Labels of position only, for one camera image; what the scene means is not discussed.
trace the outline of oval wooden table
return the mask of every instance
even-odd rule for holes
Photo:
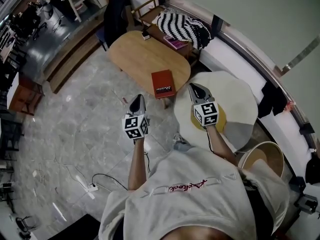
[[[144,40],[142,32],[137,30],[127,32],[114,41],[109,48],[109,58],[151,95],[155,95],[151,78],[153,72],[171,70],[176,91],[190,77],[191,68],[184,57],[153,37]]]

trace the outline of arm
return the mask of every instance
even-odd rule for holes
[[[133,158],[128,179],[128,190],[135,191],[147,181],[144,142],[144,137],[138,138],[135,141]]]
[[[232,153],[228,145],[225,143],[224,139],[221,137],[220,133],[217,131],[214,125],[206,126],[206,130],[209,134],[211,146],[213,152],[223,158],[226,159],[231,164],[238,166],[235,155]]]

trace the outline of person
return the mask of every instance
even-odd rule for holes
[[[263,161],[250,170],[237,161],[214,125],[212,152],[178,133],[173,150],[147,179],[144,138],[135,142],[128,191],[108,196],[100,240],[269,239],[289,205],[287,185]]]

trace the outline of beige bucket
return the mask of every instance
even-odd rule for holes
[[[256,145],[241,157],[238,166],[248,170],[258,159],[264,160],[281,178],[284,172],[285,160],[284,154],[276,143],[265,141]]]

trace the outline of book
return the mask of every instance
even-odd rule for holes
[[[176,94],[174,78],[170,69],[151,73],[154,96],[156,99]]]
[[[188,42],[186,41],[180,41],[177,39],[174,39],[173,37],[166,35],[163,37],[163,39],[169,44],[171,45],[175,50],[179,50],[182,47],[185,47],[188,45]]]

